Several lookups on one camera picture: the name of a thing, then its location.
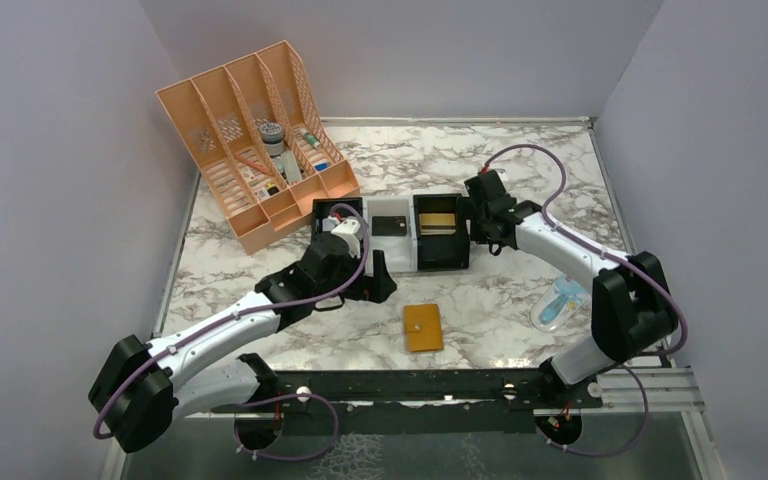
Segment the tan leather card holder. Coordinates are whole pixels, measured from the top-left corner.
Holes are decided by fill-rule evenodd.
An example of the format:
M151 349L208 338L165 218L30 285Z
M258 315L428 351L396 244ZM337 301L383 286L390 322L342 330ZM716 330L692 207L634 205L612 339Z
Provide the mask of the tan leather card holder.
M437 304L407 305L403 309L406 349L411 353L444 349L441 313Z

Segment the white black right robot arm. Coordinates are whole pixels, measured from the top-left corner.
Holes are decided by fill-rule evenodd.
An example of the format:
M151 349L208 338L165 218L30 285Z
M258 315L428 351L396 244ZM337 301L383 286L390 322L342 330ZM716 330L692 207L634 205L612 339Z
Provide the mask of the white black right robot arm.
M465 182L471 227L494 254L503 247L549 263L591 297L590 333L544 361L545 390L575 386L630 360L679 326L663 268L649 252L630 255L568 229L532 201L517 201L498 173L489 170Z

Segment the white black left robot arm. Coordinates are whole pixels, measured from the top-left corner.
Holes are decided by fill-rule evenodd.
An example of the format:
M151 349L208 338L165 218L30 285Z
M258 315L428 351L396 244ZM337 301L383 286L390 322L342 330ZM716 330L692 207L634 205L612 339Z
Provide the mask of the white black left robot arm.
M127 453L139 451L171 426L184 406L185 385L225 355L305 319L326 299L380 304L396 289L384 251L322 234L299 260L220 313L167 337L117 341L88 393L97 412L92 434L115 439Z

